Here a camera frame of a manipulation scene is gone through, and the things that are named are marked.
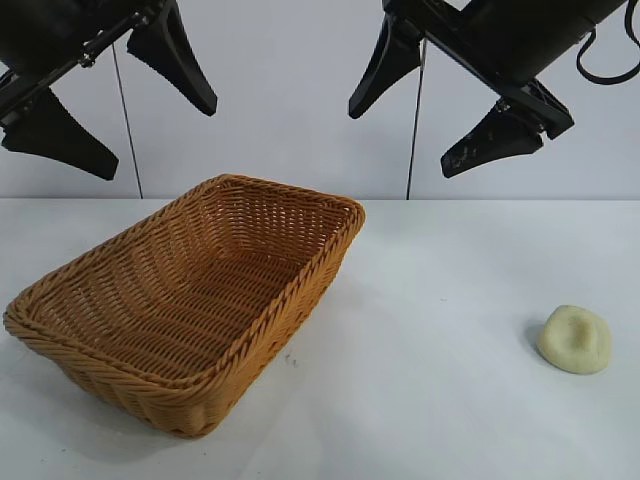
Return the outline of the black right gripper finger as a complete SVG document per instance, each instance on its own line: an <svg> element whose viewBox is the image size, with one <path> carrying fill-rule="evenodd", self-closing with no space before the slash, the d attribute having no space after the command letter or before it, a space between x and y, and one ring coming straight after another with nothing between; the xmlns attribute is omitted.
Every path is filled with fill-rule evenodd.
<svg viewBox="0 0 640 480"><path fill-rule="evenodd" d="M421 65L423 38L409 20L385 14L370 61L349 98L350 118L360 118L388 89Z"/></svg>
<svg viewBox="0 0 640 480"><path fill-rule="evenodd" d="M493 161L533 154L543 146L543 129L528 110L499 100L441 157L442 173L451 178Z"/></svg>

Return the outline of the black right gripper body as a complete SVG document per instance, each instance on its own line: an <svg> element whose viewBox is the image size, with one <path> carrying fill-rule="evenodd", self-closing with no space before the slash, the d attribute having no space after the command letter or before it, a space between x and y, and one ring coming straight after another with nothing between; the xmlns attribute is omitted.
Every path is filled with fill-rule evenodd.
<svg viewBox="0 0 640 480"><path fill-rule="evenodd" d="M568 109L538 80L577 43L589 47L618 1L385 1L384 13L409 20L424 38L496 92L519 105L554 139L570 129Z"/></svg>

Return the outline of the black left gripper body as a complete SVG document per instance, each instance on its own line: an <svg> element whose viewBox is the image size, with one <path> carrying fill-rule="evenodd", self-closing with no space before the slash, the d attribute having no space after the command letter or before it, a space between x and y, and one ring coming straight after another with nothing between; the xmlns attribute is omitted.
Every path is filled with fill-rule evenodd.
<svg viewBox="0 0 640 480"><path fill-rule="evenodd" d="M1 127L39 91L95 59L130 30L150 25L164 1L3 1Z"/></svg>

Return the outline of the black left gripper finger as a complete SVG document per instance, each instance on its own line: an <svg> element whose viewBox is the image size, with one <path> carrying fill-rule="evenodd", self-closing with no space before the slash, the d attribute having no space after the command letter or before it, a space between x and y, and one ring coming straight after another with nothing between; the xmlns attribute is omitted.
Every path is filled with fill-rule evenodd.
<svg viewBox="0 0 640 480"><path fill-rule="evenodd" d="M49 158L103 180L114 179L118 158L72 117L50 89L18 113L3 127L1 145L6 150Z"/></svg>
<svg viewBox="0 0 640 480"><path fill-rule="evenodd" d="M213 116L218 97L189 42L176 1L144 1L127 52L171 83L194 107Z"/></svg>

